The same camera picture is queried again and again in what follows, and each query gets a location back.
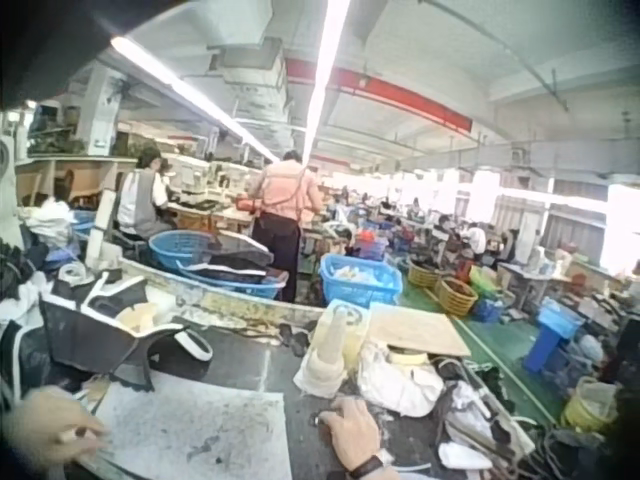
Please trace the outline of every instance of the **black pants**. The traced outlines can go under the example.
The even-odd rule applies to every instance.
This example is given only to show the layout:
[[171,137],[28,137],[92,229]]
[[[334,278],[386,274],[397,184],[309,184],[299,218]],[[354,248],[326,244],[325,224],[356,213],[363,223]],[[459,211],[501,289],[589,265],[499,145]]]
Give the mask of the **black pants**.
[[282,301],[295,303],[300,250],[298,222],[273,213],[262,213],[253,225],[251,237],[273,254],[273,268],[289,273],[287,284],[282,289]]

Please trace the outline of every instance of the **woven basket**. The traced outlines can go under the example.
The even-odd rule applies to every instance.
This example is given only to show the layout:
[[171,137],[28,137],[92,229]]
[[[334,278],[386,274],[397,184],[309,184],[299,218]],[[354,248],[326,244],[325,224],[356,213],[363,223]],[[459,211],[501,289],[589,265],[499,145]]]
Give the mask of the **woven basket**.
[[438,272],[418,267],[409,259],[409,283],[418,287],[433,288],[438,281]]
[[[468,295],[459,294],[451,289],[448,283],[455,283],[461,286]],[[469,310],[471,310],[471,307],[473,307],[473,304],[478,300],[478,294],[474,292],[471,287],[451,277],[447,277],[446,279],[441,277],[436,285],[436,292],[444,311],[452,313],[457,317],[466,316]]]

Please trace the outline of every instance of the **woman in pink shirt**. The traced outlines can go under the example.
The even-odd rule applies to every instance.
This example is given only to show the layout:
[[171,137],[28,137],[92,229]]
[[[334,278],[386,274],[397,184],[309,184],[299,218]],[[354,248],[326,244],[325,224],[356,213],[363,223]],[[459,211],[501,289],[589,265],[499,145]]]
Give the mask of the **woman in pink shirt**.
[[300,221],[307,209],[322,211],[322,195],[315,176],[302,166],[294,150],[283,161],[262,171],[249,197],[261,200],[260,215],[253,225],[253,239],[273,253],[273,268],[289,273],[282,301],[294,303],[300,250]]

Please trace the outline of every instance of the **white shirt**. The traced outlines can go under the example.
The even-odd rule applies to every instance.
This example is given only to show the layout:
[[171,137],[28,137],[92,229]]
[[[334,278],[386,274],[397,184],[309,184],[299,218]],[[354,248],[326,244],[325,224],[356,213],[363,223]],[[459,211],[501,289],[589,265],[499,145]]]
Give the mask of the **white shirt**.
[[[120,207],[118,208],[118,222],[120,223],[120,230],[133,235],[136,234],[135,229],[124,225],[133,225],[135,223],[136,200],[138,198],[138,179],[140,178],[140,176],[135,175],[135,173],[140,171],[141,170],[136,169],[133,172],[129,172],[124,179],[124,185],[120,192]],[[153,181],[151,196],[153,204],[156,207],[160,207],[169,201],[166,186],[158,173],[156,173],[155,180]]]
[[467,230],[465,236],[469,238],[469,245],[473,253],[476,255],[484,253],[487,248],[487,235],[484,233],[484,230],[478,227],[472,227]]

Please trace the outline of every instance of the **yellow bucket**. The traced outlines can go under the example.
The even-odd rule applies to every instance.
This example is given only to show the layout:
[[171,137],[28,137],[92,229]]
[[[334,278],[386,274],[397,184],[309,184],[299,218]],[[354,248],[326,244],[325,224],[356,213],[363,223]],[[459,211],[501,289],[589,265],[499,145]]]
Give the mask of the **yellow bucket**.
[[560,423],[583,432],[599,432],[616,418],[616,386],[582,377]]

